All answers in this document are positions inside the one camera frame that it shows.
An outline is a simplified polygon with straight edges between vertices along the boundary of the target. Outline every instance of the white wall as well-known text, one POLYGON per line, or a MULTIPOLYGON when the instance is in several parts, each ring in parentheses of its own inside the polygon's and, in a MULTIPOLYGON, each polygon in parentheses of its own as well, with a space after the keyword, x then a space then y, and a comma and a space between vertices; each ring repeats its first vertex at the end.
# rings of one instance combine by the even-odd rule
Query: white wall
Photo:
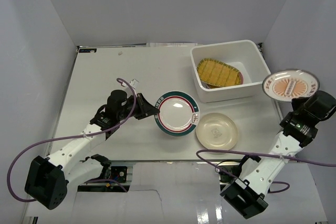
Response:
POLYGON ((264 41, 286 0, 51 0, 76 45, 264 41))
MULTIPOLYGON (((317 75, 321 90, 336 97, 336 0, 287 0, 265 41, 272 71, 302 68, 317 75)), ((290 106, 283 106, 287 113, 290 106)), ((336 163, 336 115, 318 124, 301 157, 336 163)), ((336 223, 336 169, 310 166, 324 210, 336 223)))
MULTIPOLYGON (((75 57, 75 46, 50 0, 0 0, 0 220, 19 223, 24 204, 6 186, 13 158, 50 137, 75 57)), ((21 197, 36 148, 14 167, 21 197)))

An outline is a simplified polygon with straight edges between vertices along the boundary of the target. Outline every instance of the yellow woven tray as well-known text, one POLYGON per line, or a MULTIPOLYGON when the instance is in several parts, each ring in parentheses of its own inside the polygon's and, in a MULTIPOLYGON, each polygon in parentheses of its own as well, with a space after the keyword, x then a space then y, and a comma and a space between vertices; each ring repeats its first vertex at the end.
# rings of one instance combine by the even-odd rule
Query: yellow woven tray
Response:
POLYGON ((243 76, 238 69, 219 60, 205 58, 197 66, 200 80, 217 87, 243 84, 243 76))

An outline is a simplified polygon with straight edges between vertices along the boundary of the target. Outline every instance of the white container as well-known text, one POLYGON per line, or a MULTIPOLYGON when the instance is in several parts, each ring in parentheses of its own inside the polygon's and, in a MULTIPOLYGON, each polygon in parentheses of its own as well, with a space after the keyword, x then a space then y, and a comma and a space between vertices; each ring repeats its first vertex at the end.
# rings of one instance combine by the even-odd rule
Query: white container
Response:
POLYGON ((191 49, 190 54, 193 78, 197 94, 202 102, 224 101, 256 95, 262 92, 262 82, 270 74, 256 44, 250 40, 197 46, 191 49), (243 75, 243 84, 218 89, 206 88, 197 73, 197 65, 204 58, 216 59, 237 68, 243 75))

